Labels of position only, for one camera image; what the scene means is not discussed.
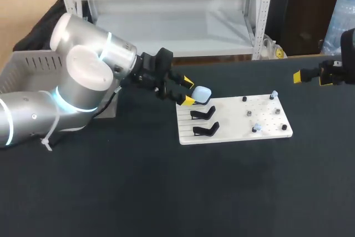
black tabletop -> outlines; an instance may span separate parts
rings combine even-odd
[[[47,152],[0,152],[0,236],[355,236],[355,87],[293,84],[325,58],[177,67],[213,97],[279,98],[289,139],[182,146],[175,105],[122,90]]]

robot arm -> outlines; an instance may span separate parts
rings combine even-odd
[[[84,128],[96,114],[113,79],[137,86],[180,105],[196,101],[167,91],[166,81],[191,89],[187,77],[171,71],[173,53],[162,48],[156,56],[137,55],[132,44],[76,16],[64,14],[50,40],[52,50],[65,57],[60,83],[50,92],[15,92],[0,97],[0,147],[32,136],[45,136],[50,150],[53,132]]]
[[[314,69],[301,69],[293,75],[294,83],[310,82],[319,77],[320,85],[355,84],[355,29],[341,37],[342,61],[326,60]]]

yellow sticker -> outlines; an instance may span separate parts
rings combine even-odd
[[[320,83],[320,84],[319,84],[320,86],[333,85],[333,83],[322,84],[322,83],[321,83],[321,77],[319,78],[319,83]]]
[[[185,101],[181,105],[193,105],[195,100],[191,97],[186,96]]]
[[[300,70],[293,75],[293,83],[302,83]]]
[[[188,83],[191,83],[191,84],[192,84],[191,87],[190,87],[190,89],[191,89],[192,87],[194,87],[195,84],[194,84],[188,77],[184,76],[184,80],[187,81]]]
[[[283,59],[283,58],[285,57],[285,53],[284,53],[283,49],[277,48],[277,49],[276,49],[276,52],[275,52],[275,56],[276,56],[278,59]]]

screw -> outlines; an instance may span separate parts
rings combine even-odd
[[[117,65],[115,65],[115,67],[113,68],[113,71],[115,73],[120,73],[122,71],[122,68],[118,67]]]

water bottle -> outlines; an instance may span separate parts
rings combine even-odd
[[[355,28],[355,0],[338,0],[329,24],[322,53],[340,55],[340,38],[343,32]]]

